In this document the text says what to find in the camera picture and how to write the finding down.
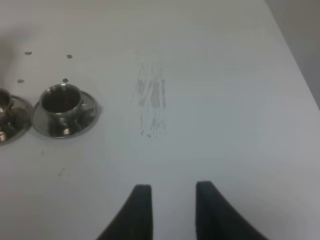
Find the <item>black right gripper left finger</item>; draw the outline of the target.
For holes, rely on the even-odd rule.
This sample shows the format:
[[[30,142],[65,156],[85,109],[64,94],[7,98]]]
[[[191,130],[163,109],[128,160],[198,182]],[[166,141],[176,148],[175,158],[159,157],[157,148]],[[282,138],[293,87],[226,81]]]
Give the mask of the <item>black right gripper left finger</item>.
[[[126,202],[99,240],[151,240],[153,238],[152,187],[135,185]]]

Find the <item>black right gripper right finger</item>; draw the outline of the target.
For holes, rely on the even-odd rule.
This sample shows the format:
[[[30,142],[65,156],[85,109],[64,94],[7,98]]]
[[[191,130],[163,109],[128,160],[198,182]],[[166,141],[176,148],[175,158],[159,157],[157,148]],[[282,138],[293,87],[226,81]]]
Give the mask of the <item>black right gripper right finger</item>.
[[[265,240],[210,181],[196,183],[195,230],[198,240]]]

